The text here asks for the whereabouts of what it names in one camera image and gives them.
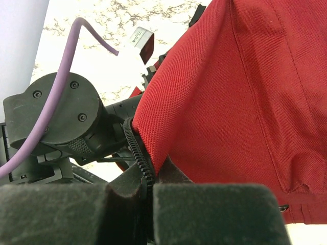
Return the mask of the red backpack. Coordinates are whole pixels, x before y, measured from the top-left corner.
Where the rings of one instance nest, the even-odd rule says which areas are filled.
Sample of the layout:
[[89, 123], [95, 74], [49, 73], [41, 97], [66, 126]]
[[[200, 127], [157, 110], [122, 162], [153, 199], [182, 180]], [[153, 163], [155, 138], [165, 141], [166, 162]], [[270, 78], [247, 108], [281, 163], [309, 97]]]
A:
[[326, 1], [212, 1], [132, 121], [156, 171], [261, 183], [286, 223], [326, 223]]

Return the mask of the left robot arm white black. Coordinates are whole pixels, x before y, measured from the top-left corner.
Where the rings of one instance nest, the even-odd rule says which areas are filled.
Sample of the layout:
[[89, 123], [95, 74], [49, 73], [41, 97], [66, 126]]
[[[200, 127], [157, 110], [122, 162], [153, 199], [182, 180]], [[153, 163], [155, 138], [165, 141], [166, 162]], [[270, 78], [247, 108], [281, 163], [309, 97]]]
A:
[[[51, 73], [32, 83], [25, 92], [3, 102], [1, 162], [12, 158], [33, 129], [52, 88]], [[113, 162], [122, 170], [134, 164], [123, 122], [135, 114], [142, 94], [105, 106], [90, 81], [70, 73], [60, 102], [44, 134], [29, 157], [1, 184], [71, 182], [96, 183], [83, 166]]]

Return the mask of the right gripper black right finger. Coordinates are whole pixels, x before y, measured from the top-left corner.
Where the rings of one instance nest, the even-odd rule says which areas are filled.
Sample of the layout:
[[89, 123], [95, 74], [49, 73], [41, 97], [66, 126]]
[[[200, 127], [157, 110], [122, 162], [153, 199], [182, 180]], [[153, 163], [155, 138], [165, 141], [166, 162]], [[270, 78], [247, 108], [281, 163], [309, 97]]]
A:
[[156, 244], [289, 244], [276, 198], [260, 184], [195, 184], [166, 159], [153, 188]]

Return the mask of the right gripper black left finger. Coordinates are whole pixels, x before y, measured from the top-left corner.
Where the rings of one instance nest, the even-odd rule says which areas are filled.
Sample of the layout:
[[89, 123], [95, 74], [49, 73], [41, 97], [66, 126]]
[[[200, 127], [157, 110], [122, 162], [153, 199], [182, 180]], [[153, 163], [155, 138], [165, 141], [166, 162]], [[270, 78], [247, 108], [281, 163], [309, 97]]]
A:
[[141, 171], [110, 183], [1, 187], [1, 244], [146, 244]]

